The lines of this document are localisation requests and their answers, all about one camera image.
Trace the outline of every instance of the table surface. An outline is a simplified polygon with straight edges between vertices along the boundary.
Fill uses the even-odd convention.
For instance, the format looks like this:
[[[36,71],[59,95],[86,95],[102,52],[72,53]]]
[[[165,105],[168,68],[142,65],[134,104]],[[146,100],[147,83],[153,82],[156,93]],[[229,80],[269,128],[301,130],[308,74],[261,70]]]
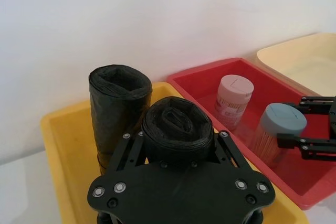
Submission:
[[[45,151],[0,166],[0,177],[1,224],[61,223]],[[335,224],[336,194],[306,215],[311,224]]]

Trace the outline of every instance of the red plastic bin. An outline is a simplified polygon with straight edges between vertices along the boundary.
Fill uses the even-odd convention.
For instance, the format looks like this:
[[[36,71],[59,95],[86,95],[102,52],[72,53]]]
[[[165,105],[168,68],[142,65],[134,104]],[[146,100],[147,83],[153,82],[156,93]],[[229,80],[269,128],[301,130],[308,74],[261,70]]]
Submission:
[[[303,93],[240,58],[212,62],[184,70],[167,81],[186,99],[195,102],[212,119],[215,128],[226,129],[216,119],[215,101],[220,79],[238,74],[255,86],[233,139],[240,151],[301,209],[307,210],[336,191],[336,162],[304,160],[300,151],[289,150],[277,168],[269,168],[247,145],[253,139],[266,106],[273,102],[299,103]],[[306,115],[308,125],[302,136],[328,138],[328,117]]]

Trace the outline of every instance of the white wall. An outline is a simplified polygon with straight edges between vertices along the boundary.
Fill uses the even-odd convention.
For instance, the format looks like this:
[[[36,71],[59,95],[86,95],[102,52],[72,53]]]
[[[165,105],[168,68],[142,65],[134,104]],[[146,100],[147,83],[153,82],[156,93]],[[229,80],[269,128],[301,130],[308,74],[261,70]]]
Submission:
[[[336,0],[0,0],[0,163],[41,150],[40,118],[111,63],[153,81],[318,31]]]

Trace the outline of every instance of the blue lid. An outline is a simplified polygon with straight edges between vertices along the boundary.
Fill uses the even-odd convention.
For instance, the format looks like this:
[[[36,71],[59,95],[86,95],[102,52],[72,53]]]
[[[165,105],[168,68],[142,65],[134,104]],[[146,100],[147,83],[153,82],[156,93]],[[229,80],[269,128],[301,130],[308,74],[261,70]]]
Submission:
[[[266,107],[260,123],[262,128],[273,136],[279,133],[299,136],[307,126],[307,119],[289,105],[271,103]]]

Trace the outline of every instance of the lid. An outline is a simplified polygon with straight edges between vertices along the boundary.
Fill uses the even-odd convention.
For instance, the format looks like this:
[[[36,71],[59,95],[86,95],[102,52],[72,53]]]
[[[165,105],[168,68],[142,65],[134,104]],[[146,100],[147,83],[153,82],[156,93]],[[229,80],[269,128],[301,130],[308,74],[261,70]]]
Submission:
[[[268,105],[260,119],[269,134],[293,134],[299,136],[307,126],[307,119],[297,109],[282,103]]]
[[[245,77],[229,74],[222,77],[218,95],[228,102],[245,104],[251,99],[253,89],[253,83]]]

